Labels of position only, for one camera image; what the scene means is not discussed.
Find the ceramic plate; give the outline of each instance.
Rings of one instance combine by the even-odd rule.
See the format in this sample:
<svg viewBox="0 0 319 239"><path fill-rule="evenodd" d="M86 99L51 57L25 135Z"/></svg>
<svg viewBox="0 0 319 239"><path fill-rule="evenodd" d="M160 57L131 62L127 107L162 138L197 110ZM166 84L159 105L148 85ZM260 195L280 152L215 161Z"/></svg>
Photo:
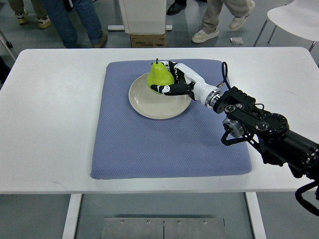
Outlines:
<svg viewBox="0 0 319 239"><path fill-rule="evenodd" d="M148 73L138 77L130 87L129 99L132 107L141 115L165 120L175 117L187 109L189 96L165 96L152 91L147 85Z"/></svg>

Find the blue placemat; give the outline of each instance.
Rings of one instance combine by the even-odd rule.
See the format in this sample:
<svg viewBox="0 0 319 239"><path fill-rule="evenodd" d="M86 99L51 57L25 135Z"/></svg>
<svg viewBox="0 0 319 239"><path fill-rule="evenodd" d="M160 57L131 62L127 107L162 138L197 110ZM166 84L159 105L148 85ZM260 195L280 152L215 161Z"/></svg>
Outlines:
<svg viewBox="0 0 319 239"><path fill-rule="evenodd" d="M222 81L221 62L179 59L208 84ZM106 69L91 177L94 179L239 175L251 171L247 144L225 146L222 121L200 102L180 115L148 119L130 104L128 93L154 61L113 62Z"/></svg>

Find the metal plate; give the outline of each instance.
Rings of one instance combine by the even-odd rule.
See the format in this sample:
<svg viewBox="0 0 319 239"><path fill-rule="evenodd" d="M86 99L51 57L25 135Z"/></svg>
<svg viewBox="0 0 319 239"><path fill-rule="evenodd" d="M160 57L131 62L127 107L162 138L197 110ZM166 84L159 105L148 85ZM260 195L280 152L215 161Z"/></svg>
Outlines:
<svg viewBox="0 0 319 239"><path fill-rule="evenodd" d="M229 39L232 45L244 45L241 37L230 37Z"/></svg>
<svg viewBox="0 0 319 239"><path fill-rule="evenodd" d="M226 239L220 218L104 218L102 239Z"/></svg>

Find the white chair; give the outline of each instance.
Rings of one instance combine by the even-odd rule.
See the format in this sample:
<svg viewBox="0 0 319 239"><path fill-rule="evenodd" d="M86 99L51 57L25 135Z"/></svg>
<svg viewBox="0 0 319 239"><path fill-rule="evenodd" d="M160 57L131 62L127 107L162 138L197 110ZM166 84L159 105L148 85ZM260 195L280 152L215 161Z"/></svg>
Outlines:
<svg viewBox="0 0 319 239"><path fill-rule="evenodd" d="M319 41L319 0L294 0L291 4L271 9L268 11L267 17L254 46L256 46L269 20L276 26L268 43L277 26L293 35L312 41L309 52Z"/></svg>

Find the chair leg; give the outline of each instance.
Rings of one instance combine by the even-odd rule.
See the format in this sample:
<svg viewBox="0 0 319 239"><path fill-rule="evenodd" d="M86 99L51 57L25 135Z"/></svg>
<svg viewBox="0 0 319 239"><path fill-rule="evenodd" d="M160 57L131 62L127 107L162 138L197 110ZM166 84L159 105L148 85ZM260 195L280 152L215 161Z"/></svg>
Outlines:
<svg viewBox="0 0 319 239"><path fill-rule="evenodd" d="M311 52L311 50L313 49L313 47L315 46L315 44L316 44L315 41L311 44L311 47L309 48L309 52Z"/></svg>
<svg viewBox="0 0 319 239"><path fill-rule="evenodd" d="M260 31L260 33L259 33L259 35L258 35L258 37L257 37L257 40L255 41L254 47L257 45L257 42L258 42L258 40L259 40L259 38L260 38L260 36L261 36L261 33L263 33L264 28L265 28L265 26L266 26L266 24L267 24L268 21L269 21L269 18L265 21L265 23L264 23L264 25L263 25L263 28L261 28L261 31Z"/></svg>
<svg viewBox="0 0 319 239"><path fill-rule="evenodd" d="M275 33L276 28L277 28L277 26L274 27L274 30L273 30L273 32L271 33L270 38L269 38L269 40L268 40L268 43L270 42L271 38L273 38L273 35L274 35L274 33Z"/></svg>

